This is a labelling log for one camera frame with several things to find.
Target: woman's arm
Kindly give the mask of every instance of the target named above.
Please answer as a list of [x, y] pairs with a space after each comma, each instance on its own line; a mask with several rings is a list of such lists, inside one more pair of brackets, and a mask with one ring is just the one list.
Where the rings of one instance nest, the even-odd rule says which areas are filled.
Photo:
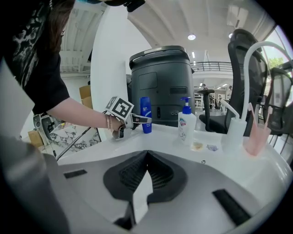
[[[93, 128], [108, 128], [105, 114], [94, 111], [72, 98], [65, 99], [52, 109], [48, 110], [47, 113], [55, 118], [76, 125]], [[113, 130], [117, 131], [122, 123], [112, 117], [112, 125]]]

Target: clear plastic cup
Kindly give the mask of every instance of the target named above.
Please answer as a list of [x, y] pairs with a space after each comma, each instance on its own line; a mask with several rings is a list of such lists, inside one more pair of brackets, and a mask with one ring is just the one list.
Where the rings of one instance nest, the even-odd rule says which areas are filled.
[[249, 154], [257, 156], [266, 145], [270, 133], [271, 130], [269, 128], [264, 129], [264, 125], [253, 123], [249, 140], [244, 148]]

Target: pump dispenser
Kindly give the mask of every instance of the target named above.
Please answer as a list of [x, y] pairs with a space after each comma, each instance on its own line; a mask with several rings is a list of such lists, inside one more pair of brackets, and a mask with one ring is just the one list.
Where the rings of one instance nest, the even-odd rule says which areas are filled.
[[185, 106], [182, 112], [178, 114], [178, 133], [182, 143], [191, 146], [196, 125], [196, 116], [191, 113], [191, 107], [188, 105], [189, 99], [190, 97], [181, 98], [181, 100], [185, 100]]

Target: white table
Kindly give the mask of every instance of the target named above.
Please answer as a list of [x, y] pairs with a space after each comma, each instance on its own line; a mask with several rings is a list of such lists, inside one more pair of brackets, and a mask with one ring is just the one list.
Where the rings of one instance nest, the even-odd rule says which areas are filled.
[[[152, 125], [152, 132], [144, 134], [141, 126], [129, 139], [110, 139], [92, 147], [64, 156], [59, 165], [90, 162], [118, 157], [139, 150], [154, 150], [205, 164], [222, 172], [255, 196], [261, 207], [277, 201], [287, 191], [293, 173], [287, 162], [267, 144], [260, 155], [254, 157], [244, 149], [227, 155], [223, 152], [223, 134], [194, 132], [194, 141], [202, 143], [199, 150], [184, 146], [177, 138], [177, 128]], [[207, 145], [215, 145], [211, 151]]]

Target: long brown hair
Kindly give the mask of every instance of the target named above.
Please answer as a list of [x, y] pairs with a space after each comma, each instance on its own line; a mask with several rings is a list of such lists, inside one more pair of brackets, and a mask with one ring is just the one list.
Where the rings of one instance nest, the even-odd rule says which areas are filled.
[[69, 19], [75, 0], [59, 0], [53, 5], [38, 44], [38, 53], [58, 53], [61, 50], [62, 32]]

